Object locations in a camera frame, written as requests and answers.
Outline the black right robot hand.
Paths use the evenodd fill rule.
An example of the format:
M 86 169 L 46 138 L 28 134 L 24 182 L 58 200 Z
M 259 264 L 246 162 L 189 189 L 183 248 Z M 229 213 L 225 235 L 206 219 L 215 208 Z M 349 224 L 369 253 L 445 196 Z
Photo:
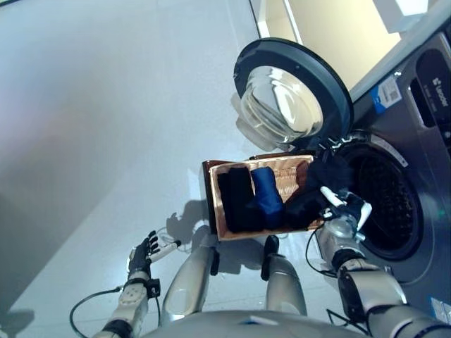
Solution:
M 320 192 L 328 202 L 321 212 L 326 229 L 339 238 L 354 237 L 371 215 L 371 204 L 347 189 L 322 186 Z

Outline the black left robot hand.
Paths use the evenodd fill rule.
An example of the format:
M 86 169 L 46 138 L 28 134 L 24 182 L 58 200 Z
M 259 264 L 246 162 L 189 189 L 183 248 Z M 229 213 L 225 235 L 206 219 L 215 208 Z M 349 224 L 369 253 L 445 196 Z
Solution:
M 174 240 L 163 246 L 159 245 L 159 238 L 155 230 L 152 230 L 143 241 L 134 247 L 128 259 L 128 279 L 135 277 L 137 273 L 144 273 L 151 277 L 150 265 L 166 257 L 181 245 L 180 240 Z

